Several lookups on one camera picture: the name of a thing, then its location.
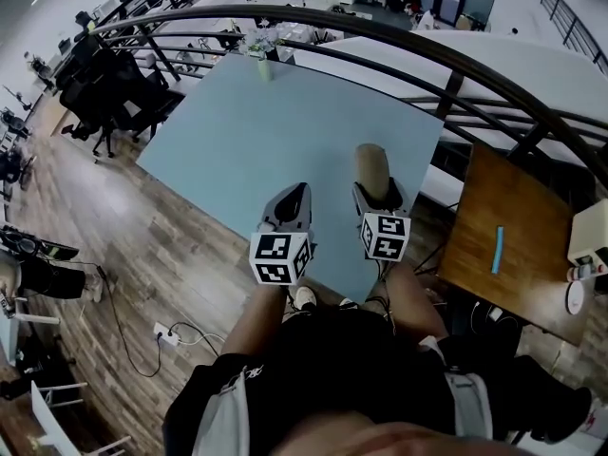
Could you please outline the light blue table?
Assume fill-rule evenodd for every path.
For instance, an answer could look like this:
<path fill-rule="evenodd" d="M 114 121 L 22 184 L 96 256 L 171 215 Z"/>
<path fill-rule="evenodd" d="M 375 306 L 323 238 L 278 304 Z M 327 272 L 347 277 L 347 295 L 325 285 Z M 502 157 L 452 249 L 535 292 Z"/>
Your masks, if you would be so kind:
<path fill-rule="evenodd" d="M 355 150 L 375 143 L 415 200 L 442 134 L 431 115 L 385 93 L 304 67 L 222 58 L 161 126 L 138 165 L 248 238 L 266 203 L 298 182 L 312 190 L 316 249 L 307 276 L 356 301 L 377 278 L 358 236 Z"/>

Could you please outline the white vase with flowers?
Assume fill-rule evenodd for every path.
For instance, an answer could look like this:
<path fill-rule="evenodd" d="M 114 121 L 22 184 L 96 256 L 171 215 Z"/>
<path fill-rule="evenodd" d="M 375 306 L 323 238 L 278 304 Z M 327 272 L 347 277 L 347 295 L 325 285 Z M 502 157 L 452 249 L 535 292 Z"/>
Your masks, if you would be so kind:
<path fill-rule="evenodd" d="M 283 40 L 275 26 L 267 18 L 249 30 L 240 39 L 238 50 L 241 54 L 255 58 L 261 79 L 269 83 L 274 78 L 272 62 L 279 62 L 278 47 Z"/>

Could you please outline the group of black office chairs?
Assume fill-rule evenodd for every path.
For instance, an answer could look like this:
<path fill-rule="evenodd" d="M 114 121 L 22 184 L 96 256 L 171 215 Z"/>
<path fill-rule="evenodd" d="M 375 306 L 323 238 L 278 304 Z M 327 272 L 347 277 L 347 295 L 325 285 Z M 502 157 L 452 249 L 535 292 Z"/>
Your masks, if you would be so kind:
<path fill-rule="evenodd" d="M 99 155 L 104 143 L 110 158 L 114 131 L 132 131 L 134 142 L 145 130 L 155 134 L 185 98 L 169 88 L 159 69 L 145 76 L 130 52 L 99 47 L 93 37 L 75 46 L 56 85 L 60 104 L 78 118 L 77 124 L 64 126 L 61 133 L 83 142 L 97 134 L 93 155 Z"/>

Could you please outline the black curved metal railing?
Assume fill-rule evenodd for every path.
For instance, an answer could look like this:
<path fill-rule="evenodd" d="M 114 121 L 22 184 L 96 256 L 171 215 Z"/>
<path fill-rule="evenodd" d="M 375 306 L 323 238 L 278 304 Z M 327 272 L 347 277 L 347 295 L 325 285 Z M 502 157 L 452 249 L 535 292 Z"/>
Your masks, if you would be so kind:
<path fill-rule="evenodd" d="M 281 45 L 284 47 L 305 50 L 336 60 L 345 61 L 359 67 L 365 67 L 399 81 L 422 88 L 439 98 L 447 98 L 455 105 L 467 110 L 473 116 L 487 123 L 492 129 L 500 131 L 505 134 L 505 136 L 514 140 L 520 147 L 519 152 L 522 154 L 531 152 L 540 159 L 547 161 L 549 157 L 538 148 L 538 143 L 545 139 L 547 135 L 551 134 L 559 143 L 564 144 L 602 185 L 608 187 L 608 165 L 601 160 L 598 153 L 592 149 L 580 134 L 564 121 L 557 111 L 547 106 L 523 87 L 491 67 L 466 56 L 458 50 L 417 35 L 411 31 L 405 31 L 385 24 L 373 24 L 365 19 L 325 10 L 273 5 L 234 4 L 172 9 L 149 16 L 144 15 L 121 20 L 113 24 L 106 24 L 95 28 L 90 34 L 92 36 L 103 37 L 112 30 L 134 28 L 151 23 L 230 17 L 247 19 L 269 17 L 273 21 L 293 22 L 315 27 L 342 30 L 356 36 L 368 38 L 374 42 L 409 52 L 454 71 L 458 75 L 495 93 L 503 98 L 507 104 L 512 105 L 528 115 L 532 120 L 532 124 L 540 130 L 540 136 L 537 139 L 526 139 L 522 135 L 516 133 L 511 127 L 481 110 L 469 99 L 459 98 L 454 92 L 449 92 L 444 88 L 433 85 L 405 71 L 376 63 L 367 58 L 358 57 L 338 50 L 327 49 L 321 46 L 298 43 L 291 40 L 283 40 L 281 42 Z"/>

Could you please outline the beige cylindrical object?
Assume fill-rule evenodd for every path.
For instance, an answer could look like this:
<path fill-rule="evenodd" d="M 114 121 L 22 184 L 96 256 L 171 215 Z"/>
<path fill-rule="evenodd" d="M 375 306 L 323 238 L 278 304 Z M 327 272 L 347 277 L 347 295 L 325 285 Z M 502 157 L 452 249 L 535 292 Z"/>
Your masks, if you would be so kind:
<path fill-rule="evenodd" d="M 357 182 L 375 201 L 384 201 L 390 190 L 390 169 L 385 150 L 364 143 L 355 150 Z"/>

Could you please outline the brown wooden side table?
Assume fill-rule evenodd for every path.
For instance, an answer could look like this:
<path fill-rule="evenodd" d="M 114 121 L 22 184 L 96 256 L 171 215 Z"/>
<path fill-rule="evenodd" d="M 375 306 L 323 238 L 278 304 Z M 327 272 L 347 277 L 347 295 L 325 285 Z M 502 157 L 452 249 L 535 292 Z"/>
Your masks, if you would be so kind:
<path fill-rule="evenodd" d="M 553 191 L 492 149 L 476 145 L 438 276 L 577 346 L 593 289 L 585 287 L 578 315 L 566 311 L 572 217 Z M 503 255 L 500 271 L 493 275 L 499 225 L 504 228 Z"/>

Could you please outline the person's left forearm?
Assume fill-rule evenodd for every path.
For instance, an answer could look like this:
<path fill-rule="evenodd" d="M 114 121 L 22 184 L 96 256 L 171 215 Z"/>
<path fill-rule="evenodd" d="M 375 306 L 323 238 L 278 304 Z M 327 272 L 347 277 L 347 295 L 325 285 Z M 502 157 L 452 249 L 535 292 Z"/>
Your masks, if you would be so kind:
<path fill-rule="evenodd" d="M 283 286 L 258 285 L 226 337 L 221 354 L 261 355 L 278 332 L 287 302 Z"/>

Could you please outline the white desk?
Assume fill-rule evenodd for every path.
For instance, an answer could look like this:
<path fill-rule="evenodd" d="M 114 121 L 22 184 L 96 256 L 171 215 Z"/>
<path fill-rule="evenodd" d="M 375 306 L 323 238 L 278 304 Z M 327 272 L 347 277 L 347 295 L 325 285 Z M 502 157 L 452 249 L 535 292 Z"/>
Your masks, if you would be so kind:
<path fill-rule="evenodd" d="M 76 398 L 55 403 L 53 395 L 56 392 L 79 390 L 87 386 L 87 382 L 80 382 L 41 388 L 34 381 L 30 382 L 32 412 L 44 431 L 44 434 L 37 439 L 37 443 L 41 447 L 54 447 L 60 456 L 121 456 L 125 453 L 125 445 L 132 440 L 130 435 L 126 435 L 111 444 L 101 446 L 95 450 L 82 452 L 68 437 L 52 411 L 53 409 L 79 405 L 84 402 L 83 398 Z"/>

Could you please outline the black backpack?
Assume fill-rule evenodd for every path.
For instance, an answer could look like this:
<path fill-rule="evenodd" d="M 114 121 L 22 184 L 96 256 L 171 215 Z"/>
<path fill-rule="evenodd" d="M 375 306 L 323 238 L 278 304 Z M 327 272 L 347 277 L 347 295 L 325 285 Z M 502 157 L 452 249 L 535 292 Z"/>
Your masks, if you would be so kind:
<path fill-rule="evenodd" d="M 450 301 L 446 312 L 452 334 L 461 335 L 476 347 L 500 357 L 516 355 L 525 322 L 513 313 L 472 296 Z"/>

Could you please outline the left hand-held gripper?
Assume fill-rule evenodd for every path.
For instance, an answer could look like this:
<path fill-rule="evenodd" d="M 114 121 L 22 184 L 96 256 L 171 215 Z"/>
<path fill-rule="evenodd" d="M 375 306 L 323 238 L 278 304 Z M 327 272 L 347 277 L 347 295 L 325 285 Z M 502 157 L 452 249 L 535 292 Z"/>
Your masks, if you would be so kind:
<path fill-rule="evenodd" d="M 249 248 L 249 263 L 259 284 L 298 283 L 314 258 L 311 224 L 312 190 L 307 182 L 284 189 L 266 204 Z"/>

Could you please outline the person's right forearm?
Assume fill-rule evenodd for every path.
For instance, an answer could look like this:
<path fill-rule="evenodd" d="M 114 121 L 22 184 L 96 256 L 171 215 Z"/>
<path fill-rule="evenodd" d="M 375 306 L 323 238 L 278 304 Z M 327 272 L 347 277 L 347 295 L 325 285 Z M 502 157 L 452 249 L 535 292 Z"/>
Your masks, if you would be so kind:
<path fill-rule="evenodd" d="M 427 336 L 437 339 L 448 336 L 442 317 L 406 260 L 391 265 L 385 287 L 398 332 L 407 334 L 415 343 Z"/>

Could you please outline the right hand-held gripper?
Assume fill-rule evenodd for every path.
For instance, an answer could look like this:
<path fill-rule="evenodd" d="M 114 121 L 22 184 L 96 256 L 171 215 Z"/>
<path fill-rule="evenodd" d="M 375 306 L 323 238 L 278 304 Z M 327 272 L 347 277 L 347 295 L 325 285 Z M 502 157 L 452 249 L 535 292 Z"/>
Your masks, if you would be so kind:
<path fill-rule="evenodd" d="M 367 192 L 358 183 L 352 186 L 352 197 L 359 217 L 359 239 L 366 257 L 399 262 L 409 242 L 411 219 L 410 200 L 393 176 L 389 177 L 388 209 L 368 205 Z"/>

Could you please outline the white power strip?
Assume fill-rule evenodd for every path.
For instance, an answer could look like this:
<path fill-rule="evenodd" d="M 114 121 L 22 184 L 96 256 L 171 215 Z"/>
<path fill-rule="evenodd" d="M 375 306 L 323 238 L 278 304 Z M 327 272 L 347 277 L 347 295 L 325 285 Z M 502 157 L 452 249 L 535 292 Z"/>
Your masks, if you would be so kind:
<path fill-rule="evenodd" d="M 163 341 L 172 347 L 177 347 L 181 342 L 179 335 L 175 331 L 172 331 L 160 322 L 154 324 L 153 333 L 159 341 Z"/>

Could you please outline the white round plate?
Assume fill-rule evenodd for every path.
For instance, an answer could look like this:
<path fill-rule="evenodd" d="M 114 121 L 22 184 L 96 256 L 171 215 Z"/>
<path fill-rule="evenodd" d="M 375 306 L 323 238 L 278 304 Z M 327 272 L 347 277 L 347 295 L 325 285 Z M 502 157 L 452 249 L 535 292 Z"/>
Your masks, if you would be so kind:
<path fill-rule="evenodd" d="M 565 296 L 566 311 L 570 315 L 578 315 L 583 307 L 585 299 L 584 285 L 581 281 L 572 281 Z"/>

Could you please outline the blue strip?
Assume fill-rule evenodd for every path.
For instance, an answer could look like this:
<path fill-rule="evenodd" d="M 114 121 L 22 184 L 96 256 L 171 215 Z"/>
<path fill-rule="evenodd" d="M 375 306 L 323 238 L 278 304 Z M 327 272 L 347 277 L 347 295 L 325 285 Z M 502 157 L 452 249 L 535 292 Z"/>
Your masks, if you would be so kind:
<path fill-rule="evenodd" d="M 504 227 L 499 225 L 496 229 L 495 251 L 493 255 L 491 274 L 497 275 L 500 271 L 500 265 L 504 248 Z"/>

